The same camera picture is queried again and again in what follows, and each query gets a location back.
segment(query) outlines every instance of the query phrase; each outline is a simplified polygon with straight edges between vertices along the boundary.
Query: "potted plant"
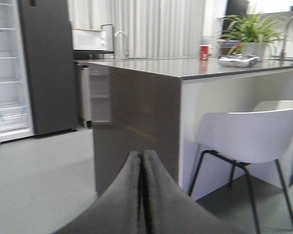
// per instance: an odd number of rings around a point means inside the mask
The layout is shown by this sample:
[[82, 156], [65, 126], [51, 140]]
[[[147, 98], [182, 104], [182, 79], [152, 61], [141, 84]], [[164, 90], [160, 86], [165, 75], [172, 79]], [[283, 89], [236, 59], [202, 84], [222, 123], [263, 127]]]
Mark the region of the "potted plant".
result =
[[225, 19], [230, 20], [231, 23], [221, 37], [240, 41], [243, 54], [256, 55], [262, 59], [268, 44], [273, 45], [274, 41], [282, 40], [282, 32], [277, 32], [275, 28], [284, 23], [284, 17], [263, 17], [259, 12], [240, 16], [230, 15]]

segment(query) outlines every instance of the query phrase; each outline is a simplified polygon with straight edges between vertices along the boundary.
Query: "refrigerator drawer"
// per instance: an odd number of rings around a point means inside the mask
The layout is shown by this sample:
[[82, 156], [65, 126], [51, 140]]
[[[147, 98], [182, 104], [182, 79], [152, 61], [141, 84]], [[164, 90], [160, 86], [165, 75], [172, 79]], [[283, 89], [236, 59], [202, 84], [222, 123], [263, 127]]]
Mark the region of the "refrigerator drawer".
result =
[[0, 106], [0, 133], [27, 128], [25, 107], [16, 104]]

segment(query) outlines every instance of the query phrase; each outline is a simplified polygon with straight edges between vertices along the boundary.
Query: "white curtain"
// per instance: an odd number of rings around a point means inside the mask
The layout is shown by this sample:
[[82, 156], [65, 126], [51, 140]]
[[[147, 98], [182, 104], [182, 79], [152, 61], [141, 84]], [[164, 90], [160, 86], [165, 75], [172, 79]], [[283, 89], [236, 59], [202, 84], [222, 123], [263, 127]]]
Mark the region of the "white curtain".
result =
[[68, 0], [73, 27], [113, 23], [130, 57], [197, 56], [205, 0]]

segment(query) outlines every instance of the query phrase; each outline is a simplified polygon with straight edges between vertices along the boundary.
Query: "white planter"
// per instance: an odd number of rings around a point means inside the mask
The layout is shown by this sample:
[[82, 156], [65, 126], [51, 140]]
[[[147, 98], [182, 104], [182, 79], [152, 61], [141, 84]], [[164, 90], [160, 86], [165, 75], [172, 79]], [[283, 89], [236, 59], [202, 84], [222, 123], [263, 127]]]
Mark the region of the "white planter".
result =
[[242, 44], [242, 54], [256, 55], [260, 57], [260, 60], [264, 58], [267, 42], [244, 42]]

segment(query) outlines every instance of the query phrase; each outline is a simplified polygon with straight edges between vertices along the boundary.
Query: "kitchen island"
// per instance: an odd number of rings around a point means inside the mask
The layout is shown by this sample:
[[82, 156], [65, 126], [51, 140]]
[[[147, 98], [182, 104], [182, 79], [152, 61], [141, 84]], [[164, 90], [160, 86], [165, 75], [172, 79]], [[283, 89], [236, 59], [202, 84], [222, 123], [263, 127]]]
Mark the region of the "kitchen island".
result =
[[[204, 113], [245, 112], [264, 100], [293, 100], [293, 62], [264, 60], [251, 68], [220, 66], [217, 58], [81, 63], [89, 66], [90, 80], [104, 73], [110, 93], [110, 119], [93, 127], [99, 194], [115, 178], [127, 152], [145, 149], [156, 150], [171, 176], [187, 190]], [[292, 161], [293, 144], [281, 161], [287, 182]], [[253, 176], [279, 186], [274, 170], [269, 163], [250, 165]], [[229, 171], [230, 165], [206, 157], [193, 199], [225, 185]]]

